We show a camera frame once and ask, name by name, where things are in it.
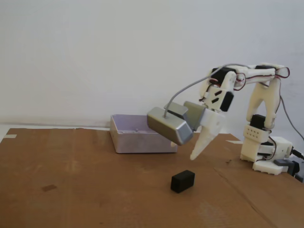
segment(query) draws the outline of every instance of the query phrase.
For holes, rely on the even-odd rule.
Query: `dark stain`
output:
[[[51,184],[51,185],[44,186],[44,187],[42,187],[41,189],[42,189],[44,192],[47,192],[47,191],[54,190],[54,189],[56,189],[56,188],[57,188],[57,186],[55,186],[54,184]]]

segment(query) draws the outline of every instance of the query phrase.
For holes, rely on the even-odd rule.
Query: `robotic arm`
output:
[[[182,106],[172,102],[173,96],[165,106],[165,112],[156,107],[148,113],[148,125],[178,145],[190,140],[193,131],[200,125],[202,129],[190,155],[190,159],[194,160],[219,134],[234,91],[243,89],[246,84],[256,83],[247,111],[246,119],[250,123],[244,128],[245,139],[240,158],[253,162],[254,170],[278,175],[287,171],[287,160],[283,159],[297,152],[286,139],[269,136],[280,105],[281,78],[287,78],[289,73],[287,67],[269,63],[254,66],[229,64],[214,68],[206,78],[190,84],[175,95],[203,81],[200,90],[202,105],[185,102]],[[256,114],[262,101],[266,105],[266,116]]]
[[[232,65],[220,69],[212,75],[209,80],[203,82],[200,91],[200,101],[203,102],[206,110],[201,120],[202,129],[199,138],[190,156],[191,160],[194,160],[220,132],[225,121],[224,113],[227,112],[230,107],[234,97],[234,91],[242,89],[245,84],[271,81],[275,78],[275,74],[275,65],[261,64],[250,67]],[[273,94],[273,92],[279,90],[279,85],[278,83],[272,83],[272,86],[268,89],[262,88],[265,86],[261,84],[258,85],[257,88],[261,89],[255,89],[251,96],[247,120],[250,122],[251,116],[255,114],[258,106],[265,97],[270,101],[266,117],[267,123],[270,124],[266,126],[271,128],[276,116],[273,107],[278,106],[275,97],[279,97],[279,94]]]

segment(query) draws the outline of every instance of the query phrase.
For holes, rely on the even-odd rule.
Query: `gray cable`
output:
[[[211,77],[212,75],[214,75],[216,72],[218,72],[220,69],[224,68],[224,67],[227,67],[227,66],[230,66],[230,65],[236,65],[236,66],[240,66],[240,67],[248,67],[246,65],[243,65],[243,64],[237,64],[237,63],[229,63],[229,64],[225,64],[225,65],[222,65],[221,67],[219,67],[218,69],[216,69],[214,72],[212,72],[212,74],[210,74],[209,76],[203,78],[203,79],[200,79],[196,82],[193,82],[191,83],[190,85],[186,86],[185,88],[181,89],[180,91],[178,91],[176,94],[173,95],[173,97],[171,98],[171,100],[169,101],[167,107],[165,108],[165,113],[164,113],[164,118],[166,118],[167,116],[167,112],[168,112],[168,109],[169,109],[169,106],[171,105],[172,101],[174,100],[174,98],[177,97],[177,95],[179,95],[180,93],[184,92],[186,89],[190,88],[191,86],[194,86],[196,85],[197,83],[200,83],[204,80],[206,80],[207,78]]]
[[[299,133],[299,131],[295,128],[295,126],[294,126],[293,123],[291,122],[291,120],[290,120],[290,118],[289,118],[289,115],[288,115],[288,113],[287,113],[287,111],[286,111],[286,107],[285,107],[284,100],[283,100],[282,96],[280,96],[280,99],[281,99],[281,101],[282,101],[283,108],[284,108],[284,112],[285,112],[285,114],[286,114],[286,116],[287,116],[287,119],[289,120],[289,123],[290,123],[291,126],[294,128],[294,130],[299,134],[299,136],[301,136],[301,138],[304,140],[304,137],[301,135],[301,133]]]

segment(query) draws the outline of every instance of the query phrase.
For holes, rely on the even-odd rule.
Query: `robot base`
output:
[[[256,161],[253,163],[254,171],[266,172],[268,174],[278,175],[282,172],[287,172],[288,167],[286,166],[277,166],[271,161]]]

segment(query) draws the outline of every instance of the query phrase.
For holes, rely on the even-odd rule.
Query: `brown cardboard surface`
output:
[[[196,160],[195,139],[176,154],[117,154],[109,132],[11,129],[0,144],[0,228],[304,227],[303,185],[240,161],[219,135]],[[170,190],[191,170],[192,188]]]

